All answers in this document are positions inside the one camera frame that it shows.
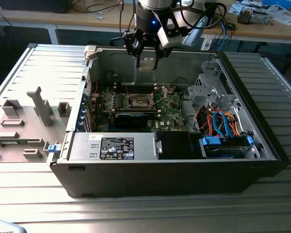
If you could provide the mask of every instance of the blue latch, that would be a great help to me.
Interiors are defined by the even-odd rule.
[[[215,136],[205,136],[202,139],[203,145],[221,145],[220,138]]]
[[[84,116],[79,116],[77,122],[82,124],[82,122],[84,121],[84,118],[85,118]]]
[[[84,101],[87,101],[87,100],[89,100],[89,95],[83,93],[82,98],[83,98]]]
[[[59,153],[61,149],[60,144],[49,145],[48,146],[48,153]]]
[[[77,122],[76,128],[77,128],[77,130],[79,130],[79,131],[82,132],[83,129],[84,129],[84,121],[82,121],[82,122]]]
[[[249,144],[252,146],[253,145],[253,139],[252,139],[252,137],[248,136],[247,137],[247,140],[248,140]]]
[[[85,115],[85,111],[84,111],[84,110],[82,110],[82,109],[80,109],[80,110],[79,110],[79,116],[81,116],[81,117],[82,117],[82,116],[84,116],[84,115]]]

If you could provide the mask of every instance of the black cable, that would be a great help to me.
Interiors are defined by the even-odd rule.
[[[286,47],[285,44],[280,43],[280,45],[281,45],[281,47],[282,47],[285,51],[287,51],[288,53],[291,52],[291,51],[290,51],[290,48],[289,48],[289,47]]]
[[[195,128],[194,125],[192,125],[189,121],[186,120],[186,118],[189,117],[189,116],[184,116],[183,112],[182,112],[182,105],[183,105],[183,101],[184,101],[184,96],[185,96],[185,94],[187,92],[188,92],[188,89],[186,89],[186,91],[183,93],[183,96],[182,96],[182,100],[181,100],[181,103],[180,103],[180,114],[181,114],[182,118],[184,119],[184,121],[186,123],[188,123],[192,127],[193,131],[198,131],[198,129]]]
[[[1,12],[0,12],[0,16],[4,19],[5,22],[7,22],[10,25],[10,27],[13,27],[13,25],[1,14]],[[29,44],[26,38],[23,37],[23,35],[18,30],[17,30],[17,33],[22,37],[22,39],[25,41],[26,44]]]
[[[191,85],[190,83],[189,83],[189,81],[187,81],[185,78],[183,78],[183,77],[176,77],[176,78],[174,78],[171,82],[170,82],[170,85],[172,85],[173,84],[173,81],[174,80],[177,80],[177,79],[182,79],[182,80],[184,80],[188,85]]]
[[[291,60],[290,60],[290,58],[291,58],[291,53],[289,54],[289,56],[287,57],[287,59],[286,59],[286,62],[284,63],[284,65],[283,65],[283,68],[282,68],[282,70],[281,70],[281,73],[282,74],[285,74],[286,73],[286,71],[289,69],[289,67],[291,66]]]
[[[234,10],[233,10],[233,13],[237,13],[237,9],[236,9],[235,7],[231,6],[231,8],[234,9]]]
[[[132,21],[133,21],[133,19],[135,17],[135,14],[136,14],[136,2],[135,2],[135,0],[132,1],[132,4],[133,4],[133,6],[132,6],[132,16],[130,18],[130,21],[129,21],[129,24],[128,24],[128,27],[127,27],[127,31],[128,32],[129,32],[131,23],[132,23]]]
[[[120,11],[119,29],[120,29],[121,44],[122,46],[124,46],[121,24],[122,24],[122,11]]]
[[[229,46],[231,45],[231,43],[232,43],[232,36],[234,35],[234,33],[235,33],[235,31],[232,31],[232,30],[230,30],[231,31],[231,36],[230,36],[230,41],[229,41],[229,44],[228,44],[228,46],[227,46],[227,51],[228,51],[228,48],[229,48]]]
[[[253,7],[257,7],[257,8],[263,8],[262,6],[259,6],[258,4],[253,4],[253,3],[250,3],[249,6],[253,6]]]
[[[209,48],[209,50],[212,50],[214,46],[215,46],[215,49],[217,49],[217,43],[218,43],[220,37],[222,36],[223,32],[224,32],[224,29],[222,28],[221,34],[219,35],[219,37],[217,38],[215,43]]]
[[[284,47],[286,47],[289,50],[289,52],[291,52],[291,44],[289,44],[289,45],[281,44],[281,45],[283,45]]]
[[[109,8],[112,8],[112,7],[116,7],[116,6],[118,6],[118,4],[117,4],[117,5],[112,5],[112,6],[108,6],[108,7],[105,7],[105,8],[103,8],[103,9],[96,10],[96,11],[79,11],[79,10],[77,10],[77,9],[74,7],[74,5],[75,5],[76,3],[78,3],[78,2],[80,2],[80,1],[81,1],[81,0],[77,0],[75,3],[72,4],[72,9],[75,10],[75,11],[77,11],[77,12],[80,12],[80,13],[94,13],[94,12],[103,11],[103,10],[106,10],[106,9],[109,9]]]
[[[108,1],[108,0],[105,0],[103,3],[92,4],[92,5],[86,6],[86,7],[85,7],[85,10],[87,11],[88,8],[91,8],[91,7],[93,7],[93,6],[101,6],[101,5],[105,4],[107,1]]]
[[[201,20],[201,19],[206,15],[206,13],[207,13],[209,10],[211,10],[213,7],[218,8],[218,6],[222,6],[223,9],[224,9],[224,13],[223,13],[223,15],[221,16],[220,19],[218,19],[216,22],[214,22],[214,23],[212,23],[212,24],[210,24],[210,25],[208,25],[208,26],[206,26],[206,27],[197,27],[197,26],[196,26],[196,25],[200,22],[200,20]],[[200,15],[200,17],[198,18],[198,20],[196,21],[196,23],[195,23],[194,25],[191,25],[191,24],[190,24],[190,23],[185,19],[184,14],[183,14],[183,11],[180,11],[180,12],[181,12],[181,17],[182,17],[183,21],[184,21],[188,26],[190,26],[190,27],[191,27],[190,30],[192,30],[192,29],[207,29],[207,28],[211,28],[212,26],[216,25],[217,23],[219,23],[219,22],[224,18],[224,16],[225,16],[226,13],[227,13],[227,9],[226,9],[226,6],[225,6],[224,4],[222,4],[222,3],[213,3],[213,4],[211,4],[209,7],[207,7],[207,8],[205,9],[205,11]]]
[[[180,3],[180,7],[182,7],[182,0],[179,0],[179,3]],[[195,1],[194,0],[191,0],[191,4],[188,5],[187,7],[189,7],[189,8],[193,7],[194,6],[194,3],[195,3]]]
[[[218,14],[218,13],[216,13],[216,14],[222,16],[222,12],[221,12],[221,9],[220,8],[219,8],[219,11],[220,11],[220,14]],[[223,17],[223,24],[224,25],[227,24],[227,21],[226,21],[225,17]],[[215,41],[215,43],[209,48],[209,50],[212,50],[214,46],[215,46],[215,50],[217,50],[217,44],[218,44],[218,41],[221,38],[223,32],[224,32],[224,28],[221,29],[221,34],[219,35],[219,37],[217,38],[217,40]]]
[[[10,46],[10,42],[11,42],[11,39],[12,39],[12,35],[13,33],[15,32],[15,30],[13,30],[14,28],[12,28],[12,30],[10,31],[10,36],[9,36],[9,39],[8,39],[8,46],[7,46],[7,49],[8,49],[8,52],[9,54],[11,54],[11,46]]]

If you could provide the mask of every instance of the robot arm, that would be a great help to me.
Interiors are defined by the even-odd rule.
[[[188,7],[171,8],[172,3],[172,0],[139,0],[136,7],[136,29],[124,34],[127,52],[137,58],[137,67],[145,47],[154,47],[156,69],[158,60],[168,57],[173,46],[179,44],[189,33],[187,27],[179,27],[174,15],[174,12]]]
[[[156,69],[158,60],[168,57],[174,46],[182,41],[184,45],[193,46],[202,34],[203,27],[209,21],[209,16],[204,14],[206,11],[195,8],[200,15],[195,14],[193,20],[196,24],[187,28],[187,21],[183,21],[183,11],[191,9],[194,0],[187,6],[182,6],[180,0],[181,7],[176,7],[178,2],[179,0],[139,0],[136,7],[136,28],[133,32],[124,33],[127,52],[137,59],[136,67],[140,66],[140,55],[145,47],[154,47]],[[204,0],[196,3],[199,6],[205,4]]]

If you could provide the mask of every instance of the power cable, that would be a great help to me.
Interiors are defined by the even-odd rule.
[[[221,46],[219,47],[218,51],[221,50],[221,48],[222,48],[222,46],[223,46],[223,44],[224,44],[225,36],[226,36],[226,29],[225,29],[225,26],[224,26],[224,24],[223,24],[222,22],[220,22],[220,24],[221,24],[222,27],[223,27],[224,36],[223,36],[223,40],[222,40]]]
[[[184,80],[188,85],[191,85],[191,84],[189,83],[189,81],[188,81],[187,79],[183,78],[183,77],[176,77],[176,78],[174,78],[174,79],[170,82],[170,85],[172,85],[172,84],[173,84],[173,81],[175,81],[175,80],[177,80],[177,79],[182,79],[182,80]]]
[[[89,8],[91,8],[93,6],[101,6],[101,5],[104,5],[108,0],[105,0],[103,3],[91,4],[89,6],[85,6],[85,1],[86,0],[84,0],[84,7],[85,7],[85,10],[87,11]]]
[[[77,0],[75,3],[72,4],[72,9],[77,11],[77,12],[80,12],[80,13],[94,13],[94,12],[98,12],[98,11],[103,11],[103,10],[106,10],[106,9],[109,9],[109,8],[112,8],[112,7],[116,7],[118,6],[118,4],[116,5],[112,5],[112,6],[108,6],[108,7],[105,7],[105,8],[102,8],[102,9],[99,9],[99,10],[96,10],[96,11],[80,11],[78,9],[76,9],[74,6],[76,3],[80,2],[82,0]]]
[[[208,26],[206,26],[206,27],[197,27],[196,25],[200,22],[200,20],[208,13],[208,11],[210,11],[210,10],[212,10],[212,8],[213,7],[215,7],[215,8],[218,8],[218,6],[222,6],[223,7],[223,9],[224,9],[224,13],[223,13],[223,15],[221,16],[221,18],[219,18],[216,22],[214,22],[214,23],[212,23],[212,24],[210,24],[210,25],[208,25]],[[227,13],[227,9],[226,9],[226,6],[224,5],[224,4],[222,4],[222,3],[213,3],[213,4],[211,4],[209,7],[207,7],[206,9],[205,9],[205,11],[200,15],[200,17],[198,18],[198,20],[196,21],[196,23],[194,24],[194,25],[191,25],[186,19],[185,19],[185,17],[184,17],[184,14],[183,14],[183,10],[181,10],[180,11],[181,12],[181,17],[182,17],[182,19],[183,19],[183,21],[188,25],[188,26],[190,26],[191,28],[190,28],[190,30],[192,30],[192,29],[207,29],[207,28],[211,28],[212,26],[214,26],[214,25],[216,25],[217,23],[219,23],[223,18],[224,18],[224,16],[226,15],[226,13]]]
[[[0,12],[0,16],[4,19],[5,22],[7,22],[7,24],[10,25],[10,27],[13,28],[13,25],[1,14],[1,12]],[[24,40],[24,42],[26,43],[26,45],[29,44],[29,42],[26,40],[26,38],[18,30],[16,30],[16,31],[21,36],[21,38]]]
[[[132,21],[133,21],[133,19],[135,17],[135,14],[136,14],[136,2],[135,2],[135,0],[132,0],[132,4],[133,4],[133,6],[132,6],[132,16],[130,18],[130,21],[129,21],[129,24],[128,24],[128,27],[127,27],[127,32],[129,32],[131,23],[132,23]]]
[[[186,89],[186,91],[183,93],[183,96],[182,96],[182,99],[180,102],[180,114],[181,114],[182,118],[184,119],[184,121],[192,127],[193,131],[196,132],[196,131],[198,131],[198,129],[186,119],[188,116],[185,117],[183,114],[183,111],[182,111],[182,105],[183,105],[184,96],[186,95],[186,93],[188,93],[188,89]]]
[[[122,11],[120,11],[119,30],[120,30],[121,45],[124,46],[121,24],[122,24]]]
[[[222,34],[224,33],[224,30],[222,28],[222,31],[221,31],[221,34],[219,35],[219,37],[216,39],[215,43],[213,43],[213,45],[209,48],[209,50],[212,50],[214,47],[215,49],[217,49],[217,44],[218,44],[218,41],[220,40]]]
[[[285,74],[286,71],[289,69],[290,66],[291,66],[291,53],[289,54],[288,58],[286,59],[286,62],[283,65],[283,68],[281,70],[281,73],[282,74]]]

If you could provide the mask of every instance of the electronic equipment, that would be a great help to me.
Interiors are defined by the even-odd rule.
[[[122,0],[120,11],[123,10],[123,3]],[[195,4],[192,0],[191,4],[183,6],[181,0],[139,0],[135,15],[136,28],[133,32],[126,31],[123,37],[128,54],[136,58],[136,67],[140,67],[140,55],[146,47],[155,49],[153,69],[156,69],[159,59],[168,57],[173,47],[181,44],[183,38],[183,45],[194,46],[206,26],[213,26],[220,21],[212,21],[219,6],[223,7],[222,19],[226,14],[226,7],[221,3],[196,1]]]
[[[266,24],[270,17],[263,9],[252,10],[251,7],[243,6],[242,10],[237,16],[237,21],[242,24],[260,23]]]
[[[177,50],[147,72],[128,58],[30,45],[0,89],[0,163],[47,161],[74,198],[242,192],[290,164],[291,87],[267,59]]]
[[[3,10],[67,13],[73,0],[0,0]]]

